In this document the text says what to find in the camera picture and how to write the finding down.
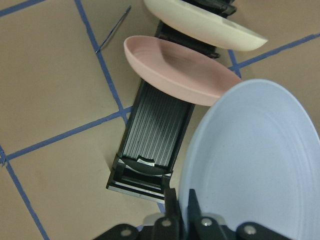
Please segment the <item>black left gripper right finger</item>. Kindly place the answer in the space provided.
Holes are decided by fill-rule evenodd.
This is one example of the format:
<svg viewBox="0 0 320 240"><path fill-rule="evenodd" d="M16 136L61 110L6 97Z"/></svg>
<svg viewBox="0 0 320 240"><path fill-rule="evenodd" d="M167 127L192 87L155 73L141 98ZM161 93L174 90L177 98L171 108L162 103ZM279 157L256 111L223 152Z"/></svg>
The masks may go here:
<svg viewBox="0 0 320 240"><path fill-rule="evenodd" d="M200 204L195 189L189 190L187 219L189 223L194 223L203 218Z"/></svg>

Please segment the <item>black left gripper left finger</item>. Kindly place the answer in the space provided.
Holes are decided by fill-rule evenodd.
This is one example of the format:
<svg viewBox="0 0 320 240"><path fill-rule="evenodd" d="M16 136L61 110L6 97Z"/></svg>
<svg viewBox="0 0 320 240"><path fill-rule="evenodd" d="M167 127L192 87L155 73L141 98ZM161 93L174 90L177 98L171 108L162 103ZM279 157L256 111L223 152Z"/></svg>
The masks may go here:
<svg viewBox="0 0 320 240"><path fill-rule="evenodd" d="M165 225L180 225L181 210L177 200L176 190L174 188L166 188L164 190L164 224Z"/></svg>

